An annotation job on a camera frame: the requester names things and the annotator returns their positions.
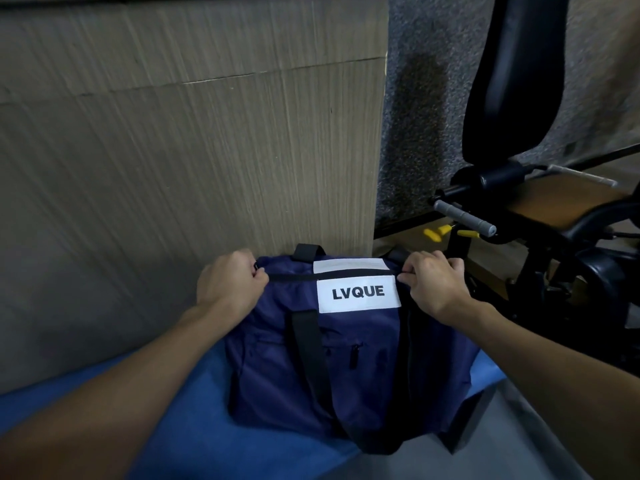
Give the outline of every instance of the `navy blue duffel bag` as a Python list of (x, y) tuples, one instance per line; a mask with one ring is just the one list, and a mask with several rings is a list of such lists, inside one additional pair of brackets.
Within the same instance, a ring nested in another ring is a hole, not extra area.
[(407, 256), (332, 258), (299, 244), (293, 256), (258, 258), (269, 284), (225, 339), (233, 419), (376, 454), (446, 431), (479, 349), (396, 282)]

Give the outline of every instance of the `blue bench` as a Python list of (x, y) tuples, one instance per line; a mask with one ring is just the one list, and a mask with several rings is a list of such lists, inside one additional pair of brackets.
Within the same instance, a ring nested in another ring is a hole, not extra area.
[[(0, 395), (0, 434), (126, 355)], [(286, 431), (243, 428), (226, 409), (228, 369), (222, 343), (192, 371), (136, 460), (132, 478), (311, 479), (358, 453), (346, 440), (320, 441)], [(504, 378), (480, 353), (468, 397)]]

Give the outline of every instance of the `white label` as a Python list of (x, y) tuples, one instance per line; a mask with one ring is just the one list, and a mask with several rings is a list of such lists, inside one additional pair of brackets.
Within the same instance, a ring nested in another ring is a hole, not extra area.
[(340, 271), (343, 269), (389, 269), (380, 258), (344, 258), (314, 261), (314, 273)]
[(320, 313), (400, 307), (395, 276), (319, 280), (317, 290)]

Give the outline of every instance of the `person's left hand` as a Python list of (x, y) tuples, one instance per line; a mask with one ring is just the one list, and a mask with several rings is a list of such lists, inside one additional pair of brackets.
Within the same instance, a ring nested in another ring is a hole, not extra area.
[(251, 312), (269, 282), (264, 268), (256, 271), (254, 264), (253, 254), (245, 249), (206, 266), (198, 279), (196, 307), (186, 315), (215, 315), (231, 330)]

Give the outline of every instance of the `forearm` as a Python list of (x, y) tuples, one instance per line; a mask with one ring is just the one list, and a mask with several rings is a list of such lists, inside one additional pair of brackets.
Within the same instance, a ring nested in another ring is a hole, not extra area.
[(469, 299), (459, 329), (516, 384), (596, 479), (640, 478), (640, 379), (560, 346)]
[(0, 476), (126, 475), (192, 368), (228, 331), (224, 320), (189, 316), (202, 313), (192, 308), (167, 333), (2, 437)]

